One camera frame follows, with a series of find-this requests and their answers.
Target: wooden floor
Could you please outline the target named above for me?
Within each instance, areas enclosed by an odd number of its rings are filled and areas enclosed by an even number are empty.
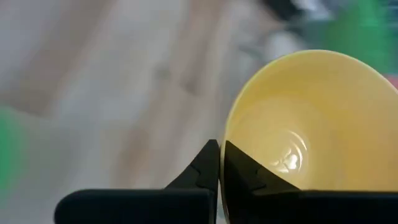
[[[55,189],[40,215],[10,212],[1,223],[51,223],[56,201],[77,189],[167,185],[221,138],[234,97],[262,66],[241,47],[278,27],[254,0],[0,1],[1,102],[68,136],[68,147],[44,144],[56,153],[36,157],[62,174],[25,189]],[[8,211],[29,210],[24,200]]]

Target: bowl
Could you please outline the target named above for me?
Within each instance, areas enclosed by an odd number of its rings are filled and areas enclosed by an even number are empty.
[[[307,190],[398,190],[398,92],[344,54],[305,50],[259,70],[229,112],[231,141]]]

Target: blurred background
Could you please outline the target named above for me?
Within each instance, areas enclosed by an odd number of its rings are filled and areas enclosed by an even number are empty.
[[[394,80],[396,16],[388,0],[0,0],[18,142],[0,149],[0,223],[52,223],[78,189],[165,187],[282,55],[335,50]]]

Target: green object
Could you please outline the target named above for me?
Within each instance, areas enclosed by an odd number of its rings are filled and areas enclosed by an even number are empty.
[[[11,111],[0,109],[0,202],[19,167],[19,140],[17,122]]]
[[[341,12],[325,31],[323,46],[354,58],[378,72],[393,71],[394,40],[387,8],[378,0],[360,0]]]

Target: yellow bowl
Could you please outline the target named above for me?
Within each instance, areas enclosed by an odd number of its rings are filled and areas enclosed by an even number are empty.
[[[231,141],[300,189],[398,190],[398,92],[377,71],[326,50],[266,65],[229,113]]]

